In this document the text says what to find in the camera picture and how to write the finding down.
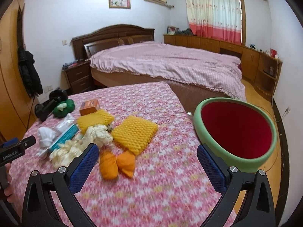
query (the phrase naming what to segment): human hand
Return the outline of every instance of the human hand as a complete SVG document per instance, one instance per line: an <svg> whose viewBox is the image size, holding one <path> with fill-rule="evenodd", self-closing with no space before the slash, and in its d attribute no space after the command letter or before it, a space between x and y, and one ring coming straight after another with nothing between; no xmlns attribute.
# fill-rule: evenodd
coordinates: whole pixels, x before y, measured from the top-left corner
<svg viewBox="0 0 303 227"><path fill-rule="evenodd" d="M7 196L7 202L9 203L13 203L16 201L16 196L14 194L14 189L12 187L12 185L10 184L10 182L12 181L12 177L9 174L9 169L11 168L11 164L6 164L6 172L7 172L7 181L9 182L8 187L4 190L4 194Z"/></svg>

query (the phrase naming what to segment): pink bedspread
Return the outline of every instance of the pink bedspread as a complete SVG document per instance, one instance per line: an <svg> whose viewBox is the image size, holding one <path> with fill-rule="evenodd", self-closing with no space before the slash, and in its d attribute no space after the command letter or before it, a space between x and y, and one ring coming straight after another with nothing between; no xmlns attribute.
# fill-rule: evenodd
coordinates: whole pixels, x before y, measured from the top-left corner
<svg viewBox="0 0 303 227"><path fill-rule="evenodd" d="M91 67L101 72L161 76L180 83L202 85L246 101L245 87L240 81L242 73L238 68L241 61L234 56L144 42L103 50L90 60Z"/></svg>
<svg viewBox="0 0 303 227"><path fill-rule="evenodd" d="M136 158L133 179L122 173L114 181L105 181L99 173L99 163L91 171L76 197L96 226L200 226L218 202L215 192L197 159L198 141L192 122L177 96L164 82L119 86L95 90L70 97L79 117L79 107L85 100L97 98L100 106L115 116L114 126L127 116L135 115L156 122L159 130L149 146ZM36 122L25 134L37 135L41 126L54 127L57 119ZM22 210L23 198L31 171L54 172L52 164L36 157L36 145L13 161L11 175ZM107 146L115 154L122 152L114 144ZM63 208L53 194L58 212L71 226ZM235 212L226 223L230 226Z"/></svg>

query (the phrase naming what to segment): orange box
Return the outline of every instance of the orange box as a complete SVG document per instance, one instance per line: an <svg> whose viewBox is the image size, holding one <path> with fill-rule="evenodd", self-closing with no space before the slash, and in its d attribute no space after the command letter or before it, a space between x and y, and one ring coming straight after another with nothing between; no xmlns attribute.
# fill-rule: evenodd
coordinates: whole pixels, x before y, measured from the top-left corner
<svg viewBox="0 0 303 227"><path fill-rule="evenodd" d="M86 114L91 114L100 109L99 102L97 99L83 102L80 107L80 114L84 116Z"/></svg>

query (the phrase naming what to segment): green plush toy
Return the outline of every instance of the green plush toy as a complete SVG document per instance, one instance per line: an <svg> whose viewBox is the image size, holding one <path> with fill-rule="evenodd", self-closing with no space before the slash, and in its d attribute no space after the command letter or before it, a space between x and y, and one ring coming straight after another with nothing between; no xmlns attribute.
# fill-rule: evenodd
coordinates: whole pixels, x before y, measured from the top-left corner
<svg viewBox="0 0 303 227"><path fill-rule="evenodd" d="M67 99L64 102L60 102L54 109L54 116L57 118L64 118L68 113L75 110L75 104L72 99Z"/></svg>

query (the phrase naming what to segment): metal screw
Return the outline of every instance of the metal screw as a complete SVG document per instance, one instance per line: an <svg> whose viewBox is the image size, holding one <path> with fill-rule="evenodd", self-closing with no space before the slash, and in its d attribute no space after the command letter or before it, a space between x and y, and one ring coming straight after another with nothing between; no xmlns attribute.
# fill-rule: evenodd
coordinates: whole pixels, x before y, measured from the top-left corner
<svg viewBox="0 0 303 227"><path fill-rule="evenodd" d="M232 171L233 173L236 173L238 171L238 168L236 168L235 166L231 166L230 171Z"/></svg>
<svg viewBox="0 0 303 227"><path fill-rule="evenodd" d="M37 176L38 174L38 171L32 171L31 175L34 177L34 176Z"/></svg>
<svg viewBox="0 0 303 227"><path fill-rule="evenodd" d="M62 166L58 169L58 172L60 172L60 173L63 173L65 171L66 171L66 168L64 166Z"/></svg>
<svg viewBox="0 0 303 227"><path fill-rule="evenodd" d="M260 175L264 176L265 175L265 171L263 170L259 170Z"/></svg>

